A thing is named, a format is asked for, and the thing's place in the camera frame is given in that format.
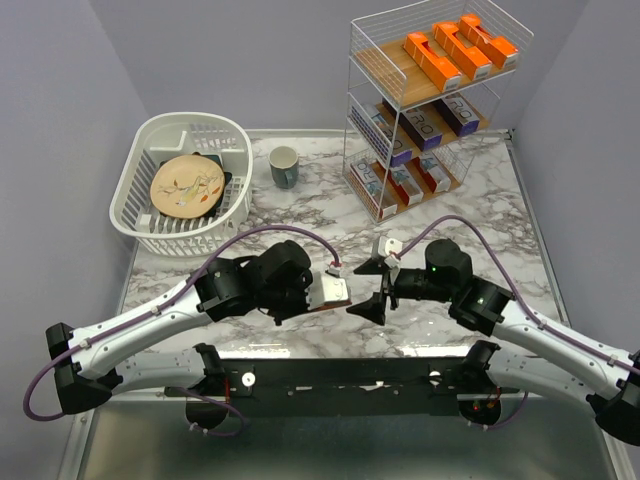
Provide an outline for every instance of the white marble surface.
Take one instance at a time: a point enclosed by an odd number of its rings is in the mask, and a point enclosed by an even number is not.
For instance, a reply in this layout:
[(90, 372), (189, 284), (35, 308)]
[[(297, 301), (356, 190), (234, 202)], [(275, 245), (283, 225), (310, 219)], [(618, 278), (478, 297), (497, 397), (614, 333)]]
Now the white marble surface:
[[(382, 225), (374, 226), (359, 200), (342, 179), (342, 137), (265, 138), (253, 142), (255, 170), (253, 207), (246, 227), (284, 223), (312, 229), (338, 250), (345, 265), (353, 300), (360, 302), (378, 289), (377, 279), (351, 274), (369, 255), (373, 239), (387, 234), (408, 242), (428, 223), (456, 213), (477, 225), (494, 246), (530, 305), (552, 319), (558, 311), (542, 264), (530, 219), (524, 206), (507, 149), (497, 138), (473, 137), (463, 147), (477, 153), (464, 184), (457, 190), (422, 204)], [(267, 155), (278, 145), (290, 145), (301, 156), (300, 179), (290, 191), (276, 188)], [(473, 258), (474, 272), (505, 285), (482, 245), (465, 226), (441, 226), (431, 239), (449, 237)], [(306, 237), (295, 236), (314, 263), (325, 266), (330, 255)], [(229, 255), (260, 253), (267, 246), (291, 238), (261, 234), (247, 238)], [(403, 266), (424, 266), (420, 244), (403, 259)], [(125, 299), (125, 310), (163, 293), (197, 268), (203, 258), (168, 259), (138, 249)], [(318, 358), (398, 357), (462, 354), (480, 335), (456, 325), (446, 307), (432, 302), (403, 301), (379, 327), (344, 310), (297, 317), (274, 326), (259, 312), (182, 333), (153, 347), (155, 351), (215, 345), (223, 357)]]

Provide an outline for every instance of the metal wire rack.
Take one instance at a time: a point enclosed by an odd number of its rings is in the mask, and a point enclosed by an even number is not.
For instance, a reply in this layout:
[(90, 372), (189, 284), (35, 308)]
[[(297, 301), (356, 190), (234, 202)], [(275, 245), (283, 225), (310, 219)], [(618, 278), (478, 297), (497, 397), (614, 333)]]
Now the metal wire rack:
[[(391, 184), (387, 182), (391, 159), (397, 155), (398, 145), (407, 142), (407, 135), (399, 125), (400, 115), (411, 108), (445, 96), (419, 68), (416, 68), (415, 62), (404, 52), (404, 39), (408, 33), (416, 31), (425, 32), (428, 36), (433, 24), (442, 21), (457, 22), (460, 16), (466, 13), (478, 15), (487, 31), (493, 36), (504, 36), (519, 51), (518, 62), (515, 65), (503, 69), (494, 65), (491, 74), (483, 80), (472, 81), (463, 74), (460, 88), (453, 92), (460, 94), (471, 105), (480, 118), (479, 129), (482, 129), (489, 126), (513, 72), (522, 63), (533, 40), (533, 33), (529, 29), (491, 0), (424, 0), (351, 22), (343, 176), (365, 205), (374, 223), (392, 218), (409, 208), (401, 204)], [(380, 107), (381, 104), (377, 105), (381, 114), (391, 120), (387, 122), (389, 128), (381, 129), (379, 123), (372, 120), (371, 109), (365, 108), (365, 103), (369, 103), (369, 100), (359, 97), (359, 87), (362, 85), (373, 86), (378, 96), (393, 107), (394, 115), (389, 115)], [(358, 132), (367, 144), (367, 148), (355, 154), (352, 151), (347, 152), (346, 142), (347, 132), (353, 130)], [(453, 143), (449, 143), (456, 141), (458, 138), (455, 134), (449, 133), (446, 141), (433, 151), (440, 164), (447, 170), (451, 189), (462, 183), (473, 161), (472, 153), (468, 149), (457, 148)], [(412, 155), (421, 154), (415, 144), (411, 143), (409, 148)], [(353, 174), (353, 163), (362, 162), (363, 159), (367, 159), (382, 184), (379, 198), (368, 194), (367, 188), (359, 181), (358, 176)], [(418, 176), (412, 164), (406, 166), (414, 177)], [(421, 179), (419, 183), (425, 187), (423, 201), (436, 196), (431, 194), (429, 187)], [(388, 206), (388, 198), (383, 201), (383, 196), (389, 192), (398, 201), (396, 209), (383, 208), (384, 205)]]

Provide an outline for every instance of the ceramic mug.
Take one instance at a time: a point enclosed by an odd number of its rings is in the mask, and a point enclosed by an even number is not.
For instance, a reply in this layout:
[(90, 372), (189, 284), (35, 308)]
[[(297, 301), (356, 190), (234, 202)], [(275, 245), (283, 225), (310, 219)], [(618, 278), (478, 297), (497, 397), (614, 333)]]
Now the ceramic mug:
[(298, 181), (298, 152), (291, 147), (281, 146), (269, 154), (271, 176), (276, 186), (290, 189)]

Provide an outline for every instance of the decorative plate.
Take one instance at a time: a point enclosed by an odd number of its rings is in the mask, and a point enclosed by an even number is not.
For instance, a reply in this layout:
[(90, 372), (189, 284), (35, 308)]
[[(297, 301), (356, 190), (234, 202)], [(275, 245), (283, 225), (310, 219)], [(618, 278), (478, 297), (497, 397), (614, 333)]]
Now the decorative plate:
[(162, 165), (151, 182), (151, 203), (163, 214), (198, 218), (224, 192), (220, 165), (201, 155), (182, 155)]

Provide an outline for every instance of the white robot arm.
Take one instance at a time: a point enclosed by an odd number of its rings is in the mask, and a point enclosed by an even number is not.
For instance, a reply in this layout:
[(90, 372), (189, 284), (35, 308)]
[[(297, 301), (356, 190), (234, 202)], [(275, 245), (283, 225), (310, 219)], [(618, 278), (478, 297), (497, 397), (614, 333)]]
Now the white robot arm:
[[(246, 315), (256, 308), (268, 310), (279, 325), (307, 312), (350, 304), (339, 270), (312, 271), (310, 266), (302, 247), (287, 240), (260, 256), (218, 258), (199, 278), (183, 280), (156, 299), (110, 320), (76, 329), (63, 323), (53, 325), (47, 330), (51, 357), (72, 352), (55, 367), (62, 411), (86, 411), (129, 390), (191, 388), (217, 375), (220, 359), (212, 346), (200, 344), (168, 354), (144, 352), (177, 333)], [(182, 290), (177, 301), (163, 308)], [(141, 316), (146, 319), (133, 322)], [(102, 337), (105, 331), (111, 333)]]
[(640, 445), (640, 355), (610, 347), (533, 311), (515, 295), (473, 275), (471, 258), (451, 240), (431, 242), (425, 269), (400, 268), (398, 240), (380, 238), (370, 260), (355, 270), (381, 275), (380, 292), (347, 308), (385, 323), (401, 298), (450, 302), (449, 315), (463, 327), (524, 347), (523, 356), (479, 341), (465, 359), (461, 383), (489, 382), (572, 402), (611, 435)]

